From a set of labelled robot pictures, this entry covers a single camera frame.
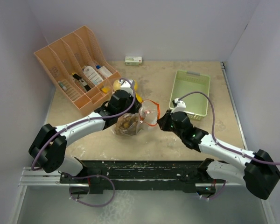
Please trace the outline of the white lotion bottle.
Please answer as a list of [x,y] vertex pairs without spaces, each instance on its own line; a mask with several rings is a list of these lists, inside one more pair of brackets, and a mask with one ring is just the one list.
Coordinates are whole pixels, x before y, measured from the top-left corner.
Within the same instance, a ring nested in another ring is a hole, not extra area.
[[85,66],[83,69],[84,75],[94,85],[99,85],[103,82],[103,78],[97,73],[97,71],[91,66]]

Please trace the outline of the white blue cap tube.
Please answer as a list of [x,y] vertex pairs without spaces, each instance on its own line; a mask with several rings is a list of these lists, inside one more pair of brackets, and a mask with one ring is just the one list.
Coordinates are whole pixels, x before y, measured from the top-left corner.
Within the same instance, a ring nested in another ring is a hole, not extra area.
[[96,69],[105,77],[108,78],[112,75],[112,73],[105,67],[105,66],[100,66],[96,65]]

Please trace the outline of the green perforated plastic basket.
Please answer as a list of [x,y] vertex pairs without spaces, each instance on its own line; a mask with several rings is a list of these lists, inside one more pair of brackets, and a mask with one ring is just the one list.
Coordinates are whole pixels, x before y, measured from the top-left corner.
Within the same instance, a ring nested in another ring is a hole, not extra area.
[[182,101],[186,105],[185,112],[191,119],[202,120],[207,116],[208,100],[210,93],[210,76],[192,71],[178,70],[175,75],[169,108],[172,110],[173,100],[186,94]]

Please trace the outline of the clear zip bag brown food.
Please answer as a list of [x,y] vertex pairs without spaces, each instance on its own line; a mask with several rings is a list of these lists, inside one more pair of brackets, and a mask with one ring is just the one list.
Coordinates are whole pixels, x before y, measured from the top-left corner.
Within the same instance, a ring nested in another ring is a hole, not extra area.
[[118,136],[134,136],[139,131],[149,131],[157,126],[160,106],[155,101],[145,99],[135,114],[126,113],[113,126],[112,133]]

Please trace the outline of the fake brown grape bunch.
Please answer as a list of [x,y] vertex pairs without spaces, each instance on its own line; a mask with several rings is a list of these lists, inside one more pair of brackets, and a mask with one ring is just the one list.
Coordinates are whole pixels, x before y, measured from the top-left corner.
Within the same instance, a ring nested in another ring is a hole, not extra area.
[[136,114],[125,114],[115,124],[114,132],[117,135],[136,135],[138,133],[139,117]]

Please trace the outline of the yellow fake food wedge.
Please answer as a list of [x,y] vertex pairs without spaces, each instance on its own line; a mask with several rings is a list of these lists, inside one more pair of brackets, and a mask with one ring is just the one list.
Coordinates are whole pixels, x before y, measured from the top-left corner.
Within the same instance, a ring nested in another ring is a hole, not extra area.
[[104,94],[108,94],[108,93],[111,92],[112,90],[110,89],[109,86],[105,86],[105,87],[101,88],[101,91],[102,91]]

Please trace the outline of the small clear vial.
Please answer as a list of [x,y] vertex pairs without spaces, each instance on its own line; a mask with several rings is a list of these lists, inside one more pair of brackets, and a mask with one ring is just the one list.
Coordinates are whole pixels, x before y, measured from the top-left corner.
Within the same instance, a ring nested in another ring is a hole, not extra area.
[[64,91],[67,91],[67,87],[61,81],[58,81],[58,84]]

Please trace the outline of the black yellow tool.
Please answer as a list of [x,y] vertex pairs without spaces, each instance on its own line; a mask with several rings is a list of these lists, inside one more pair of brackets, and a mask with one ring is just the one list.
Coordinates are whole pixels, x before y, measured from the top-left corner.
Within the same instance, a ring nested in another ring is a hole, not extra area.
[[88,92],[91,90],[91,87],[87,84],[87,82],[77,73],[72,73],[72,77],[78,81],[79,85],[81,86],[84,92]]

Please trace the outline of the beige fake potato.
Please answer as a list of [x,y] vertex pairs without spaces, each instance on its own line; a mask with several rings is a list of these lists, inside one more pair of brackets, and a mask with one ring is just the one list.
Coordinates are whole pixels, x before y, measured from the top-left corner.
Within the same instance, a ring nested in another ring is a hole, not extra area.
[[119,80],[119,79],[118,79],[118,80],[115,80],[114,83],[113,83],[113,91],[119,90],[120,87],[121,87],[121,82],[120,82],[120,80]]

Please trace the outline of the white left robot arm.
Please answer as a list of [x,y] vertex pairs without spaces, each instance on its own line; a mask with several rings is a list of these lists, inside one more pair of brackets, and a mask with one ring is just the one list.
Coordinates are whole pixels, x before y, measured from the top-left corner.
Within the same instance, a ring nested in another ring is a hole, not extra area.
[[31,169],[43,169],[46,173],[60,171],[76,183],[82,183],[88,176],[87,168],[81,160],[67,157],[66,148],[89,134],[113,126],[126,113],[138,113],[140,108],[141,102],[135,92],[117,90],[110,100],[82,119],[56,127],[42,126],[28,150],[33,157]]

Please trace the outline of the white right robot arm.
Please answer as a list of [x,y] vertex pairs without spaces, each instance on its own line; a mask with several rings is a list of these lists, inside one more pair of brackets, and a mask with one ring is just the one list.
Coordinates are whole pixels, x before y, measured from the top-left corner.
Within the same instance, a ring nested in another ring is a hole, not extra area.
[[266,200],[280,180],[280,171],[268,152],[253,152],[220,142],[193,126],[185,112],[167,110],[157,124],[162,131],[177,135],[187,148],[219,158],[206,159],[201,164],[198,177],[202,182],[220,179],[237,183]]

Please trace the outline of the small green white box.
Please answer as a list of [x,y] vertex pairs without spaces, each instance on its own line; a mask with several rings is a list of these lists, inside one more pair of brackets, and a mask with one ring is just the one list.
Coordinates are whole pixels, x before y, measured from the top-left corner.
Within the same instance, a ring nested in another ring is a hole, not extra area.
[[126,56],[125,65],[126,66],[141,66],[142,57],[141,56]]

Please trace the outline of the clear zip bag yellow food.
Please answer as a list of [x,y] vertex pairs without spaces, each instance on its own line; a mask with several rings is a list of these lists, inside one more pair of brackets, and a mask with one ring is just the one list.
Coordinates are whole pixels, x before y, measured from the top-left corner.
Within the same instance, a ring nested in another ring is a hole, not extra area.
[[141,98],[141,96],[137,93],[138,90],[138,83],[136,80],[134,79],[129,79],[129,82],[127,82],[126,80],[122,80],[122,79],[110,79],[110,84],[104,84],[103,87],[101,88],[101,91],[105,94],[107,93],[114,93],[117,90],[125,90],[128,93],[130,93],[130,95],[132,97],[134,97],[133,94],[133,90],[132,87],[135,90],[136,93],[136,99],[138,100],[138,102],[142,103],[143,100]]

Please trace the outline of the yellow fake pear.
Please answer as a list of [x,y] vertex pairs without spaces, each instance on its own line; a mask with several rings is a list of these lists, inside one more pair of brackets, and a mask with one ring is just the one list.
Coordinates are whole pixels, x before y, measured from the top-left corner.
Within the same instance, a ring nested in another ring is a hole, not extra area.
[[138,93],[136,93],[136,99],[138,100],[139,103],[143,102],[142,97]]

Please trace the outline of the pink plastic file organizer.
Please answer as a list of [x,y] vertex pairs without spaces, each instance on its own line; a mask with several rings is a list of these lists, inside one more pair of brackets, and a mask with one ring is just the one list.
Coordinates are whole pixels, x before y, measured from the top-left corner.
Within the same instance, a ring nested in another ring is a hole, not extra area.
[[[104,94],[101,91],[103,85],[110,84],[110,79],[121,78],[120,73],[105,60],[95,34],[87,26],[82,26],[56,40],[36,51],[34,55],[56,88],[84,116],[110,99],[112,92]],[[105,78],[96,69],[96,65],[105,66],[112,75]],[[84,75],[83,69],[85,66],[93,67],[103,78],[103,82],[99,85],[92,84]],[[91,90],[84,92],[78,81],[72,77],[72,73],[81,76],[91,87]],[[61,81],[67,87],[67,91],[59,86],[58,81]]]

